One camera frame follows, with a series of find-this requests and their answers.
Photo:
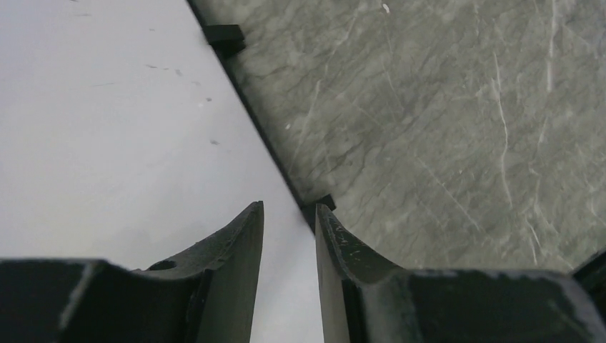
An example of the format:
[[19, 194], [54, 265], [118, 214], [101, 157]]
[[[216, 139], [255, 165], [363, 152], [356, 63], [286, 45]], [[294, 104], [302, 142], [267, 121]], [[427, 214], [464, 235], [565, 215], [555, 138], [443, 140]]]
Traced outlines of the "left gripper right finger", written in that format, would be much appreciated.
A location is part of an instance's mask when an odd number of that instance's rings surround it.
[[405, 269], [316, 209], [326, 342], [603, 342], [605, 256], [575, 274]]

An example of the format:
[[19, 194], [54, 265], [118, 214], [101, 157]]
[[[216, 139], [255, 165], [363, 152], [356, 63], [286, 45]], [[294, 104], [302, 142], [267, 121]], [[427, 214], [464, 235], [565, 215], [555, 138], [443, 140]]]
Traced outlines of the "black-framed whiteboard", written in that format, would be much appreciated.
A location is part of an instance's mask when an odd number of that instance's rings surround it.
[[147, 268], [264, 204], [253, 342], [322, 342], [315, 240], [185, 1], [1, 3], [1, 255]]

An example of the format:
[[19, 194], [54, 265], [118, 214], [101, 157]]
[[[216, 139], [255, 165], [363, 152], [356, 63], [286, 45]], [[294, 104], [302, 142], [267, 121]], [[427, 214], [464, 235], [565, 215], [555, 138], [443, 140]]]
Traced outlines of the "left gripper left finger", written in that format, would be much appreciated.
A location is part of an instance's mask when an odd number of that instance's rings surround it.
[[145, 270], [102, 259], [2, 259], [3, 342], [248, 342], [264, 235], [252, 202]]

